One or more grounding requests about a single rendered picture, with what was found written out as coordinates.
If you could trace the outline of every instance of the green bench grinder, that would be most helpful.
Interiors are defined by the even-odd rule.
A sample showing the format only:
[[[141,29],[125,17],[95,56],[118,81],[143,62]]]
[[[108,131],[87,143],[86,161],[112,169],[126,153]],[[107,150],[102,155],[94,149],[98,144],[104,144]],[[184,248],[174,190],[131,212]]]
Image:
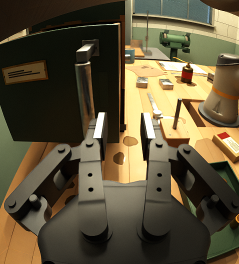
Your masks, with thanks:
[[[169,34],[169,30],[160,33],[160,44],[171,49],[171,62],[177,61],[174,57],[177,57],[178,49],[182,50],[184,53],[190,53],[190,35],[191,33],[186,33],[185,35],[172,35]]]

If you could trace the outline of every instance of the teal cup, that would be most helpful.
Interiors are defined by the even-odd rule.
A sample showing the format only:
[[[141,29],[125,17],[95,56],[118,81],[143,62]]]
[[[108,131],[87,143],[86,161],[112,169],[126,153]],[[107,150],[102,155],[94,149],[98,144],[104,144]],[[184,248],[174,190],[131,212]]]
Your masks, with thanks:
[[[130,61],[125,61],[127,64],[133,64],[135,60],[135,49],[125,48],[125,55],[130,55]]]

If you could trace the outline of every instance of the window sill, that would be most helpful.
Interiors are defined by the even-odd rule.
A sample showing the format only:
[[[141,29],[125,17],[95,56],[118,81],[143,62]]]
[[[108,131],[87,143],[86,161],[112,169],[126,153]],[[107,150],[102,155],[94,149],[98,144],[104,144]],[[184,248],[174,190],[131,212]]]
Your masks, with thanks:
[[[132,16],[135,16],[135,17],[147,17],[146,14],[135,14],[135,13],[133,13]],[[216,28],[212,24],[205,24],[205,23],[202,23],[202,22],[198,22],[198,21],[194,21],[194,20],[189,20],[189,19],[184,19],[184,18],[179,18],[179,17],[164,16],[164,15],[155,15],[155,14],[149,14],[149,17],[152,17],[152,18],[161,18],[161,19],[168,19],[168,20],[177,20],[177,21],[186,21],[186,22],[190,22],[190,23],[198,24],[198,25],[203,25],[203,26],[210,27],[210,28]]]

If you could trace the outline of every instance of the small metal box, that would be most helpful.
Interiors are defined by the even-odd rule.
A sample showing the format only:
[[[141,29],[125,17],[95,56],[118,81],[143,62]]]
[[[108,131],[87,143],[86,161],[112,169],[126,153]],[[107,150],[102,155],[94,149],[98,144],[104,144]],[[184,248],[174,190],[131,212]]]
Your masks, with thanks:
[[[138,88],[147,88],[148,86],[148,78],[146,77],[138,77],[136,82],[136,87]]]
[[[215,73],[208,73],[207,81],[213,84]]]
[[[159,84],[163,90],[173,90],[174,85],[169,79],[160,79]]]

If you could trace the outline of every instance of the red and white label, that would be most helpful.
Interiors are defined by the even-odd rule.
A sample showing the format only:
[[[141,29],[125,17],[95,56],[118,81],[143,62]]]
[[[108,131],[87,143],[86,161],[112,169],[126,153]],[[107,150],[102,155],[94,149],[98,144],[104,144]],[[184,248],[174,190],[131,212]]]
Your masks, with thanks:
[[[224,141],[235,154],[239,153],[239,144],[227,132],[218,134],[217,136]]]

